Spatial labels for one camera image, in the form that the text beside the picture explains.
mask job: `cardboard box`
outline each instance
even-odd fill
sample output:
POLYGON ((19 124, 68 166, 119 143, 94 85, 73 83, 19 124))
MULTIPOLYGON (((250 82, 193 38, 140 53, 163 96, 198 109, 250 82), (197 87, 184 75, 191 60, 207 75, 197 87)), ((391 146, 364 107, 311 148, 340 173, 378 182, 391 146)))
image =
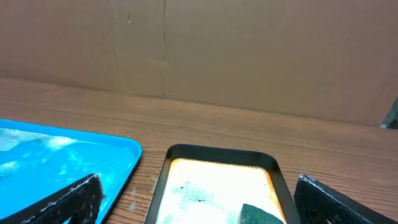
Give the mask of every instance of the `cardboard box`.
POLYGON ((398 1, 0 3, 0 75, 380 125, 398 1))

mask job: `wood grain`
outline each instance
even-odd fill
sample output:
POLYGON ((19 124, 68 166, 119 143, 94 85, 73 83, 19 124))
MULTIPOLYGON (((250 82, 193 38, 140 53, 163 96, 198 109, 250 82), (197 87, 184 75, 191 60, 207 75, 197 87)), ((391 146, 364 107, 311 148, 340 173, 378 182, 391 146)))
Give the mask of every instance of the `wood grain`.
POLYGON ((177 143, 268 153, 292 193, 298 176, 309 174, 398 220, 395 130, 6 78, 0 78, 0 117, 139 141, 141 162, 108 223, 144 221, 154 178, 177 143))

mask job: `tray rim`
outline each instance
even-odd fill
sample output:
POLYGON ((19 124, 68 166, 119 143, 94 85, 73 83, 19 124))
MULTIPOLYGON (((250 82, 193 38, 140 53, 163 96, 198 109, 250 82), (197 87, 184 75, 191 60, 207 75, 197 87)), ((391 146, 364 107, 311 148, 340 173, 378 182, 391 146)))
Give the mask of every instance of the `tray rim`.
POLYGON ((154 196, 149 206, 145 224, 155 224, 163 192, 167 183, 170 165, 174 159, 195 159, 199 161, 221 162, 242 166, 256 166, 268 171, 286 222, 300 223, 300 217, 289 192, 286 181, 277 161, 263 152, 199 146, 194 144, 175 144, 166 153, 154 196))

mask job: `blue tray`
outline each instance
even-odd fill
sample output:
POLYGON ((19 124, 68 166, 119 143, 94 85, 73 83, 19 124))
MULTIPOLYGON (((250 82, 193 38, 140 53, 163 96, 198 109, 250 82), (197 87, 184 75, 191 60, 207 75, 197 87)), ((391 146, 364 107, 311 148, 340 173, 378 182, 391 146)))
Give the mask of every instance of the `blue tray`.
POLYGON ((0 119, 0 220, 95 173, 101 223, 141 154, 128 138, 0 119))

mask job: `sponge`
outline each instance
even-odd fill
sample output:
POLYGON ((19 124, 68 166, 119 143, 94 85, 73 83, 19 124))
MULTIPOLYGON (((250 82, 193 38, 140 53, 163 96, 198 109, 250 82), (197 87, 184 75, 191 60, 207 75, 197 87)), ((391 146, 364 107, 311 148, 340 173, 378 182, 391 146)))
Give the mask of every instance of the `sponge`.
POLYGON ((282 220, 253 205, 243 204, 238 224, 284 224, 282 220))

